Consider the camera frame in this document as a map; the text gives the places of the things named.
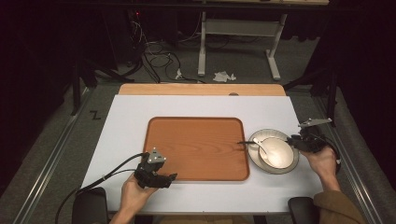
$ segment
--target human hand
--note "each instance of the human hand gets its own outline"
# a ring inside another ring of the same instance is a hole
[[[137,185],[137,179],[131,174],[122,185],[121,204],[119,212],[111,219],[110,223],[129,223],[134,215],[146,204],[149,196],[157,189],[142,189]]]
[[[324,190],[341,191],[336,173],[336,157],[331,147],[326,146],[321,151],[313,153],[301,151],[306,156],[312,170],[318,174]]]

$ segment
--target person's arm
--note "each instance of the person's arm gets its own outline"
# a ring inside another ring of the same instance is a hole
[[[110,224],[130,223],[156,190],[140,188],[134,174],[131,174],[122,186],[120,209],[111,219]]]
[[[317,153],[300,151],[309,161],[312,170],[318,174],[323,190],[341,191],[335,175],[335,153],[330,147],[324,147]]]
[[[314,205],[320,207],[320,224],[365,223],[361,213],[348,197],[341,192],[336,177],[336,160],[334,151],[324,147],[317,153],[301,151],[308,158],[312,170],[318,174],[323,192],[315,195]]]

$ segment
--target sleeve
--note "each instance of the sleeve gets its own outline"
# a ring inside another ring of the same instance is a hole
[[[314,205],[320,208],[320,224],[364,224],[361,212],[341,191],[325,190],[314,197]]]

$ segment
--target white paper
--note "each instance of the white paper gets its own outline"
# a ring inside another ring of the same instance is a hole
[[[83,186],[142,152],[149,120],[155,117],[238,118],[246,139],[261,129],[275,129],[287,135],[300,131],[290,98],[286,96],[117,95]],[[130,161],[121,169],[134,169],[138,163],[139,159]],[[268,174],[251,159],[249,169],[249,178],[242,182],[175,181],[169,189],[154,193],[141,213],[285,213],[289,211],[289,198],[312,197],[321,191],[318,177],[305,157],[300,157],[297,167],[283,175]],[[120,188],[129,174],[115,175],[100,185],[106,190],[109,211],[119,209]]]

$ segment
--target tape mark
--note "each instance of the tape mark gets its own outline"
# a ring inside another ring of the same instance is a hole
[[[93,118],[92,119],[101,119],[101,118],[97,118],[96,115],[98,113],[97,110],[90,110],[90,113],[93,113]]]

